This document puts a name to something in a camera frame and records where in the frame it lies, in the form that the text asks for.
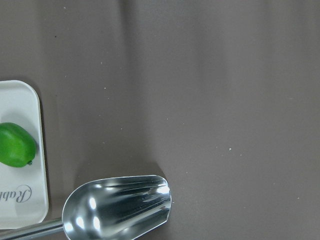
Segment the metal ice scoop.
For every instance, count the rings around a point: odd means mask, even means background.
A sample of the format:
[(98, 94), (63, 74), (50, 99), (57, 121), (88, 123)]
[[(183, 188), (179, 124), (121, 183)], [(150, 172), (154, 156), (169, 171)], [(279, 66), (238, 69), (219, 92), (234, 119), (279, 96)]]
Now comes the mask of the metal ice scoop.
[(93, 180), (66, 199), (61, 218), (8, 230), (2, 240), (36, 240), (63, 232), (69, 240), (135, 240), (168, 221), (172, 196), (159, 175)]

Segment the cream rectangular tray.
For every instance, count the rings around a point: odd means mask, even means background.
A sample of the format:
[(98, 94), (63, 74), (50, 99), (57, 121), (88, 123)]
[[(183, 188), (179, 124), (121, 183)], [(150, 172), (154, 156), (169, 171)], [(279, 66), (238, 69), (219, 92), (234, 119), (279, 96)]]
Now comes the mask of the cream rectangular tray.
[(44, 220), (49, 209), (41, 105), (20, 80), (0, 83), (0, 228)]

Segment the green lime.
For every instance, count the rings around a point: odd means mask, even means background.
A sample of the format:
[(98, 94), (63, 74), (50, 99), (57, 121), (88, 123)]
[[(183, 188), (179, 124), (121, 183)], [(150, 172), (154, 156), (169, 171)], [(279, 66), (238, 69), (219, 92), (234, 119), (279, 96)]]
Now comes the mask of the green lime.
[(30, 165), (36, 156), (34, 138), (21, 126), (12, 122), (0, 124), (0, 162), (13, 168)]

